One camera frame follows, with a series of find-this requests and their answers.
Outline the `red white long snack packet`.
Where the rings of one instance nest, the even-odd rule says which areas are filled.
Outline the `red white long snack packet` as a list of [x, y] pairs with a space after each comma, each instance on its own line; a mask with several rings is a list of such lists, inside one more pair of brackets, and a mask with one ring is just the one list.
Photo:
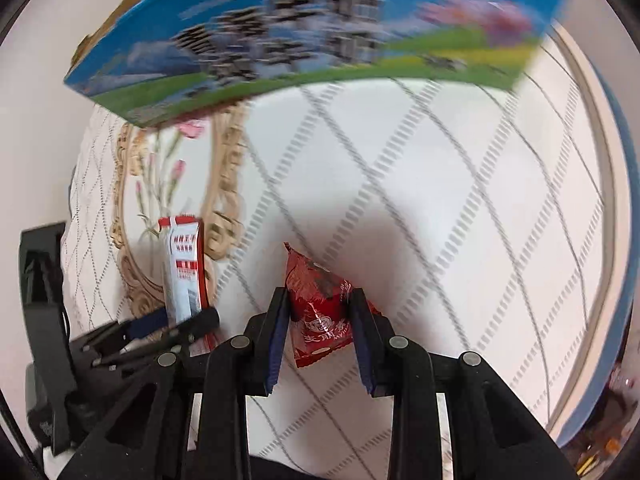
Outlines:
[[168, 326], [186, 322], [209, 309], [206, 288], [203, 221], [191, 216], [160, 218], [163, 291]]

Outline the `red small snack packet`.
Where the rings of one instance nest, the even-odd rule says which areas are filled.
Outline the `red small snack packet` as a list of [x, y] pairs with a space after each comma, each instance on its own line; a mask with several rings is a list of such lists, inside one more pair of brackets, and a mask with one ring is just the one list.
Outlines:
[[311, 258], [288, 251], [284, 287], [290, 309], [295, 364], [309, 366], [353, 344], [363, 385], [373, 391], [385, 382], [385, 346], [381, 333], [388, 321], [363, 290], [324, 270]]

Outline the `white quilted bed cover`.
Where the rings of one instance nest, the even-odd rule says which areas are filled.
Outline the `white quilted bed cover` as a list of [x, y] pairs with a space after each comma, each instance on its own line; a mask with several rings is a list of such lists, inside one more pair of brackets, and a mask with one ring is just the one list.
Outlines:
[[267, 307], [291, 245], [427, 350], [484, 356], [548, 430], [593, 320], [604, 215], [553, 33], [510, 91], [307, 84], [147, 129], [96, 108], [62, 245], [74, 330], [158, 308], [158, 222], [194, 214], [221, 337]]

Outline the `cardboard box with blue print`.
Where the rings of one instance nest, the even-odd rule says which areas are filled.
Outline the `cardboard box with blue print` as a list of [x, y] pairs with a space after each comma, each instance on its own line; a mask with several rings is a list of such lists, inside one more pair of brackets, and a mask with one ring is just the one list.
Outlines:
[[122, 0], [67, 87], [138, 126], [316, 82], [507, 89], [564, 0]]

